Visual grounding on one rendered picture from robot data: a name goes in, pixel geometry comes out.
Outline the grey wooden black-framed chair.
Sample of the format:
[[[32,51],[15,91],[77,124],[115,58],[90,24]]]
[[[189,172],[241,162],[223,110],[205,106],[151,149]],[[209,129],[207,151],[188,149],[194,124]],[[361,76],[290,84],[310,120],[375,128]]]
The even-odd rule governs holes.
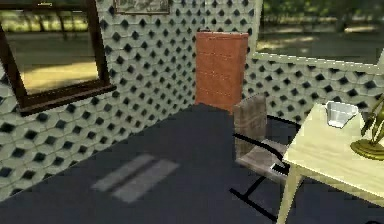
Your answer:
[[[268,212],[249,196],[265,180],[278,183],[280,193],[284,193],[285,182],[290,166],[283,161],[292,136],[287,144],[281,144],[267,138],[267,102],[264,95],[255,94],[242,99],[233,106],[235,162],[259,175],[259,178],[247,189],[240,193],[236,189],[229,191],[238,199],[248,204],[273,223],[277,216]]]

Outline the orange brown cabinet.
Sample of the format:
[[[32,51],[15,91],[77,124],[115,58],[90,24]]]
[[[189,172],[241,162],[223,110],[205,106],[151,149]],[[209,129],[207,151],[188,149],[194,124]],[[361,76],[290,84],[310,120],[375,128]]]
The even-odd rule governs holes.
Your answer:
[[[196,104],[233,113],[242,96],[247,48],[247,33],[196,34]]]

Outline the dark brown framed window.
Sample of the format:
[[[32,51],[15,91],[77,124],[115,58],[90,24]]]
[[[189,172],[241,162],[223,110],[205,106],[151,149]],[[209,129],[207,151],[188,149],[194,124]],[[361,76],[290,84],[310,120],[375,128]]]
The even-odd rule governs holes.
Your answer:
[[[0,0],[0,65],[22,116],[116,89],[96,0]]]

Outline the pale framed large window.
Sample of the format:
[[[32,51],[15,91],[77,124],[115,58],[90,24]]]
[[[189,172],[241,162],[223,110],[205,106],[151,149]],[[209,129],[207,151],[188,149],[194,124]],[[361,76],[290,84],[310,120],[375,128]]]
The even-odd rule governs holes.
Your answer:
[[[384,74],[384,0],[255,0],[258,59]]]

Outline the pale yellow table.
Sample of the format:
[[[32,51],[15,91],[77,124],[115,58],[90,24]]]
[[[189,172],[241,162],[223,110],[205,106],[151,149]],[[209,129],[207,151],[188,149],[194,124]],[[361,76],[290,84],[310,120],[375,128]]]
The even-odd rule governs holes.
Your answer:
[[[384,208],[384,161],[364,158],[350,148],[361,138],[364,120],[355,115],[339,129],[327,124],[326,107],[312,107],[284,154],[290,165],[277,224],[285,224],[295,193],[304,177]]]

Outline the olive green desk lamp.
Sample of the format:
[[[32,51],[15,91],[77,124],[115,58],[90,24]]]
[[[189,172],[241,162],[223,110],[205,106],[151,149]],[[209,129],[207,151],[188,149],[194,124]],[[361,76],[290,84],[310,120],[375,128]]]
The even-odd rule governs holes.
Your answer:
[[[371,131],[370,139],[360,139],[350,144],[350,148],[358,155],[371,159],[384,161],[384,146],[380,141],[384,138],[384,94],[368,113],[368,117],[361,128],[361,136]]]

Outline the framed wall picture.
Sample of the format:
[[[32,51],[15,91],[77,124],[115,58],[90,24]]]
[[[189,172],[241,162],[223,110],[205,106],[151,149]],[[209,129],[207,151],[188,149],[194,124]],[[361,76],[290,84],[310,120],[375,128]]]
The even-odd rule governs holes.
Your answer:
[[[166,15],[170,0],[113,0],[116,13],[126,15]]]

